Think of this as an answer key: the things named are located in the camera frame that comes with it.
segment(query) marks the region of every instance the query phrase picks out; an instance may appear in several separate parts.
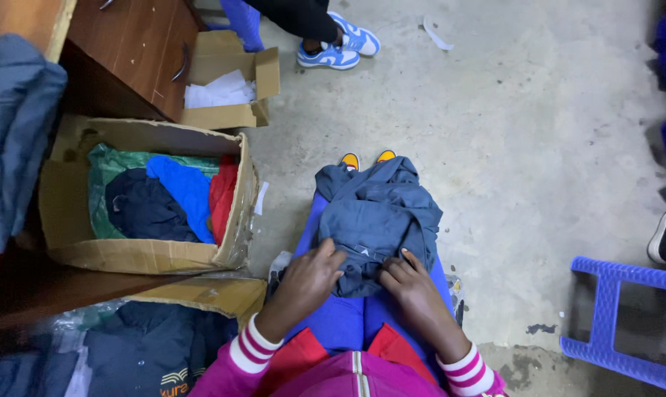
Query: magenta hoodie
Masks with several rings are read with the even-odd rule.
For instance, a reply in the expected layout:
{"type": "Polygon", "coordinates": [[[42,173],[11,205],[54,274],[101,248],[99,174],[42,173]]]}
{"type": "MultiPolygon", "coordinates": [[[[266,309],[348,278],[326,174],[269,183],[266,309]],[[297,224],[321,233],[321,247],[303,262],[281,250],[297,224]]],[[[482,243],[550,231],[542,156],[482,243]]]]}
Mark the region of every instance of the magenta hoodie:
{"type": "MultiPolygon", "coordinates": [[[[270,343],[259,334],[254,316],[218,359],[205,371],[189,397],[249,397],[264,376],[269,360],[282,342],[270,343]]],[[[504,381],[480,357],[475,344],[461,361],[444,365],[450,396],[504,396],[504,381]]],[[[349,351],[332,357],[285,383],[272,397],[448,396],[410,366],[395,364],[366,352],[349,351]]]]}

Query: zipper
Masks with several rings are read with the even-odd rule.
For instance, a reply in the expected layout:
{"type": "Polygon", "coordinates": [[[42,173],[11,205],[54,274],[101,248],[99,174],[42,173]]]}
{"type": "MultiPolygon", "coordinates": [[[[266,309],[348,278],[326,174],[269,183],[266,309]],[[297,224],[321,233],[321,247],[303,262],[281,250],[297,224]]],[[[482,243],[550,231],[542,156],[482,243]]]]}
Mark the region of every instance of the zipper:
{"type": "Polygon", "coordinates": [[[367,383],[367,377],[363,374],[363,354],[361,352],[353,352],[353,372],[357,375],[357,395],[368,397],[370,384],[367,383]]]}

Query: cabinet drawer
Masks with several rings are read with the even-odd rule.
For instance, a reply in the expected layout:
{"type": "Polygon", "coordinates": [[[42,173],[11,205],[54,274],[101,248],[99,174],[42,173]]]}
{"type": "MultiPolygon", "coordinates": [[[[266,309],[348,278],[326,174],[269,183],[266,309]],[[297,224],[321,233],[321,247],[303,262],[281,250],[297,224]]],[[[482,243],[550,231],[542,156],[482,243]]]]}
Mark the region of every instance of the cabinet drawer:
{"type": "Polygon", "coordinates": [[[73,11],[68,39],[112,71],[135,1],[80,0],[73,11]]]}
{"type": "Polygon", "coordinates": [[[159,77],[153,95],[146,97],[174,122],[178,122],[183,111],[183,94],[193,58],[198,25],[188,6],[179,0],[173,13],[169,39],[163,52],[159,77]]]}
{"type": "Polygon", "coordinates": [[[174,8],[183,0],[133,0],[113,74],[151,100],[174,8]]]}

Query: black trousers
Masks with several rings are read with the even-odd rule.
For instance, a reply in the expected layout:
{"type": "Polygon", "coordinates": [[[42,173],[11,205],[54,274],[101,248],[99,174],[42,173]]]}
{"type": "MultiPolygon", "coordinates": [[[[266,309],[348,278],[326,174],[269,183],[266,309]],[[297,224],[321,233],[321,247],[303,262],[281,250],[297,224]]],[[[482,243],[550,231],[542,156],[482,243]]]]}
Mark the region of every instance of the black trousers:
{"type": "Polygon", "coordinates": [[[280,28],[303,39],[334,42],[338,24],[328,15],[328,0],[245,0],[280,28]]]}

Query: blue plastic chair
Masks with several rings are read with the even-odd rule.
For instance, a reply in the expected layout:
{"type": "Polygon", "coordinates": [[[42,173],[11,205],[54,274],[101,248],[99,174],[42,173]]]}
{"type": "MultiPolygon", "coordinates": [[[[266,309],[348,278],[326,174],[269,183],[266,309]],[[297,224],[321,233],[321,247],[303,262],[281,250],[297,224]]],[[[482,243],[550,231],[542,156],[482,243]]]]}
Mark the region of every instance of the blue plastic chair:
{"type": "Polygon", "coordinates": [[[247,52],[258,52],[264,50],[264,44],[259,37],[259,11],[252,8],[242,0],[220,0],[225,15],[228,16],[230,25],[208,24],[211,31],[231,30],[238,34],[242,40],[242,46],[247,52]]]}
{"type": "Polygon", "coordinates": [[[628,281],[666,290],[666,271],[576,257],[570,266],[598,276],[590,342],[561,337],[566,356],[579,358],[666,389],[666,366],[614,350],[620,283],[628,281]]]}

